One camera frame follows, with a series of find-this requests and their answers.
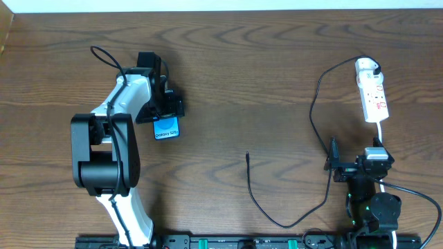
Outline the white power strip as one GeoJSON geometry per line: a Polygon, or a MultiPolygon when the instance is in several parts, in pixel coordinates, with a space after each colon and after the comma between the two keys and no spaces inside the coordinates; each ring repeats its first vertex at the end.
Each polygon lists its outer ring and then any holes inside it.
{"type": "MultiPolygon", "coordinates": [[[[363,69],[381,71],[380,65],[369,57],[359,58],[355,62],[356,72],[363,69]]],[[[366,122],[377,123],[389,117],[383,84],[367,86],[364,89],[359,88],[359,92],[366,122]]]]}

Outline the white USB wall charger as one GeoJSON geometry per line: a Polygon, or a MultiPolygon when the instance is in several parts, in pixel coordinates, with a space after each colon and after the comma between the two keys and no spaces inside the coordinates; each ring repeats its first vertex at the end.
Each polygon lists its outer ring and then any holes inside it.
{"type": "Polygon", "coordinates": [[[382,85],[384,76],[381,71],[363,69],[356,72],[356,83],[361,89],[372,85],[382,85]]]}

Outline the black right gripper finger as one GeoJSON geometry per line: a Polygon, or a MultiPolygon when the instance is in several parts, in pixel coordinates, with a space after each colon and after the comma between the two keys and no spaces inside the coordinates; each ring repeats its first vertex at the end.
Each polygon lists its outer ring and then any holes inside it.
{"type": "Polygon", "coordinates": [[[340,164],[340,156],[338,151],[338,143],[335,137],[332,137],[329,141],[329,152],[324,165],[324,170],[335,170],[340,164]]]}
{"type": "Polygon", "coordinates": [[[386,148],[384,147],[384,145],[382,144],[382,142],[380,141],[380,139],[378,137],[374,137],[373,138],[373,140],[372,140],[372,147],[376,151],[387,152],[386,148]]]}

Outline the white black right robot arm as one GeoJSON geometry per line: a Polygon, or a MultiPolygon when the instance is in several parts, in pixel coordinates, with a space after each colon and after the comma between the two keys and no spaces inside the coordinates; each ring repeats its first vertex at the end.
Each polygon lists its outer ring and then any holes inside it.
{"type": "Polygon", "coordinates": [[[376,184],[388,175],[394,163],[378,138],[366,147],[355,161],[341,161],[338,142],[329,141],[324,169],[334,172],[336,183],[347,184],[345,208],[353,222],[353,230],[346,232],[337,243],[338,248],[396,248],[401,199],[393,194],[376,191],[376,184]]]}

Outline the blue screen Galaxy smartphone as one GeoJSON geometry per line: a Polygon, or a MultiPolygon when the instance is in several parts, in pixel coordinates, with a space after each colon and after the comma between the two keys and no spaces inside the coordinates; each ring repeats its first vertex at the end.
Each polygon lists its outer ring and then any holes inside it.
{"type": "Polygon", "coordinates": [[[179,119],[177,117],[155,121],[153,122],[153,128],[156,140],[164,140],[180,136],[179,119]]]}

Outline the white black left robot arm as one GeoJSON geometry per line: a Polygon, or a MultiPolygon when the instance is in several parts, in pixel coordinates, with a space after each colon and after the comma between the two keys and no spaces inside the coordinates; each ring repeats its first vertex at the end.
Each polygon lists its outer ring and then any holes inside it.
{"type": "Polygon", "coordinates": [[[135,125],[151,123],[156,140],[180,135],[183,99],[168,86],[168,65],[153,52],[140,52],[133,67],[112,56],[116,85],[104,102],[71,119],[73,180],[106,209],[116,235],[76,238],[76,248],[162,248],[137,184],[141,159],[135,125]]]}

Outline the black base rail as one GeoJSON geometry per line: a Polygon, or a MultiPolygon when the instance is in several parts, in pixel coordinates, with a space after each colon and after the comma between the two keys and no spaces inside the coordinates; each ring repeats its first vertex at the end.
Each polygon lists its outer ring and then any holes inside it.
{"type": "MultiPolygon", "coordinates": [[[[357,237],[352,246],[345,236],[307,234],[296,237],[196,237],[185,234],[154,236],[151,244],[133,248],[158,249],[303,249],[303,248],[392,248],[388,237],[357,237]]],[[[420,248],[419,237],[397,237],[397,248],[420,248]]],[[[77,237],[75,249],[129,248],[118,242],[118,237],[77,237]]]]}

